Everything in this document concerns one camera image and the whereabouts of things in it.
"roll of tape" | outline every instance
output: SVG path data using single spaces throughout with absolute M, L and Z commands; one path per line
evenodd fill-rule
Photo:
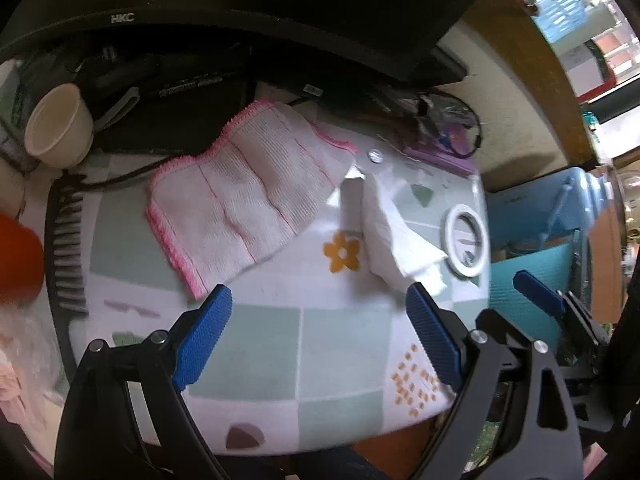
M 465 265 L 456 253 L 456 240 L 453 231 L 456 220 L 459 218 L 466 219 L 471 224 L 471 228 L 480 241 L 479 254 L 471 266 Z M 464 204 L 453 206 L 447 213 L 442 237 L 444 251 L 449 256 L 447 262 L 455 273 L 465 278 L 474 278 L 482 272 L 489 259 L 489 233 L 478 213 Z

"window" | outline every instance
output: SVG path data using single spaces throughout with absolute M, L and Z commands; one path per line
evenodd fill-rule
M 615 0 L 528 0 L 580 102 L 640 75 L 640 44 Z

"pink stitching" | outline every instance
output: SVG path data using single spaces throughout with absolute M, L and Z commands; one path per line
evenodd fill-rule
M 320 139 L 324 140 L 324 142 L 326 142 L 327 144 L 330 144 L 333 147 L 338 148 L 339 150 L 345 150 L 351 153 L 351 155 L 355 155 L 356 153 L 358 153 L 357 146 L 355 146 L 354 144 L 351 144 L 349 141 L 334 139 L 327 132 L 323 131 L 322 128 L 313 121 L 309 121 L 309 124 L 311 125 L 311 129 L 314 131 L 314 133 Z
M 204 284 L 204 280 L 202 279 L 200 272 L 198 271 L 197 267 L 193 263 L 193 260 L 190 259 L 190 257 L 180 254 L 177 249 L 175 229 L 169 223 L 166 216 L 164 216 L 164 220 L 160 218 L 161 214 L 162 216 L 164 216 L 164 213 L 162 213 L 162 211 L 156 206 L 154 202 L 149 202 L 149 204 L 146 206 L 146 217 L 149 220 L 149 224 L 151 225 L 151 230 L 160 242 L 164 253 L 169 259 L 169 263 L 171 263 L 172 267 L 180 271 L 195 298 L 204 296 L 204 294 L 207 293 L 207 287 Z M 171 231 L 174 233 L 174 236 L 172 236 L 168 232 L 167 228 L 171 229 Z
M 311 158 L 311 160 L 315 162 L 316 166 L 318 167 L 318 170 L 320 170 L 320 173 L 322 173 L 326 177 L 326 179 L 329 181 L 329 184 L 331 184 L 335 189 L 335 184 L 331 181 L 331 179 L 329 178 L 329 175 L 327 175 L 324 172 L 324 170 L 322 169 L 318 161 L 314 158 L 314 156 L 311 155 L 311 153 L 309 153 L 309 150 L 306 149 L 302 144 L 300 144 L 299 140 L 297 140 L 295 137 L 293 139 L 296 141 L 297 145 L 300 146 L 302 151 L 305 152 Z
M 211 192 L 211 194 L 213 195 L 213 198 L 216 199 L 216 201 L 220 204 L 220 207 L 222 208 L 222 214 L 225 216 L 226 218 L 226 222 L 231 226 L 231 228 L 236 232 L 236 234 L 240 237 L 240 239 L 242 240 L 242 243 L 244 244 L 244 248 L 246 249 L 246 252 L 249 254 L 249 256 L 251 256 L 252 260 L 254 261 L 254 264 L 256 264 L 258 261 L 255 259 L 255 256 L 253 256 L 251 254 L 251 251 L 249 250 L 249 246 L 246 244 L 246 240 L 244 239 L 244 236 L 242 235 L 242 233 L 240 232 L 240 229 L 238 229 L 238 226 L 236 226 L 232 221 L 231 218 L 229 218 L 228 214 L 226 214 L 226 210 L 225 210 L 225 205 L 222 202 L 222 200 L 219 199 L 219 197 L 216 195 L 216 192 L 213 191 L 213 188 L 211 187 L 211 184 L 209 183 L 209 181 L 207 180 L 207 177 L 204 176 L 204 171 L 202 171 L 202 168 L 200 167 L 200 165 L 196 162 L 196 166 L 198 167 L 198 169 L 200 170 L 200 174 L 202 175 L 204 181 L 207 183 L 207 186 L 209 186 L 209 190 Z
M 219 150 L 222 149 L 222 147 L 225 145 L 226 141 L 228 140 L 228 136 L 232 133 L 232 129 L 238 126 L 240 121 L 245 120 L 248 117 L 253 117 L 258 113 L 263 112 L 265 109 L 273 108 L 273 105 L 274 101 L 267 98 L 258 99 L 257 101 L 252 102 L 225 124 L 225 126 L 222 128 L 222 133 L 220 133 L 218 138 L 200 155 L 196 157 L 193 157 L 191 155 L 179 156 L 160 166 L 160 168 L 156 170 L 156 172 L 149 180 L 149 189 L 153 190 L 158 182 L 162 180 L 162 177 L 164 177 L 170 170 L 175 170 L 180 166 L 184 166 L 185 164 L 189 164 L 192 162 L 195 162 L 197 164 L 204 158 L 216 155 L 216 153 L 219 152 Z
M 264 195 L 267 197 L 267 200 L 269 201 L 269 203 L 271 204 L 271 206 L 278 212 L 280 213 L 280 217 L 285 221 L 285 224 L 287 224 L 287 226 L 289 226 L 289 229 L 291 229 L 291 231 L 293 232 L 293 234 L 296 234 L 296 230 L 291 226 L 291 224 L 289 223 L 289 221 L 284 218 L 284 215 L 282 214 L 282 211 L 280 210 L 280 208 L 278 206 L 276 206 L 273 203 L 273 200 L 271 200 L 271 197 L 269 196 L 269 192 L 267 190 L 267 185 L 264 183 L 264 180 L 262 179 L 262 177 L 260 175 L 258 175 L 258 173 L 254 170 L 254 168 L 251 167 L 251 165 L 249 164 L 249 161 L 246 160 L 246 157 L 244 156 L 244 153 L 240 150 L 240 148 L 238 148 L 238 146 L 231 140 L 229 139 L 229 144 L 231 144 L 237 151 L 238 153 L 240 153 L 240 156 L 244 159 L 244 161 L 246 162 L 247 166 L 249 167 L 249 169 L 252 171 L 252 173 L 258 177 L 258 180 L 260 180 L 262 187 L 264 188 Z

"wall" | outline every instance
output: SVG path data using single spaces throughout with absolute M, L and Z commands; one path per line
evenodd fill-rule
M 459 22 L 440 44 L 468 66 L 462 82 L 442 88 L 464 99 L 481 118 L 484 141 L 472 160 L 485 189 L 504 189 L 567 167 L 537 103 L 480 36 Z
M 640 107 L 602 124 L 603 148 L 611 158 L 640 146 Z
M 620 170 L 618 170 L 618 174 L 623 173 L 623 171 L 640 171 L 640 160 L 636 160 L 628 166 L 621 168 Z

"blue gripper pad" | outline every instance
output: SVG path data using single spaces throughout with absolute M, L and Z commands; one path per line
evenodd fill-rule
M 415 284 L 407 289 L 404 304 L 406 314 L 439 380 L 458 393 L 463 383 L 460 350 L 428 299 L 422 295 Z
M 214 297 L 209 296 L 206 302 L 200 307 L 204 307 L 203 313 L 178 348 L 172 380 L 179 392 L 198 380 L 231 317 L 233 299 L 231 290 L 226 286 L 221 287 Z
M 556 319 L 564 316 L 564 300 L 528 270 L 514 274 L 513 288 L 547 315 Z

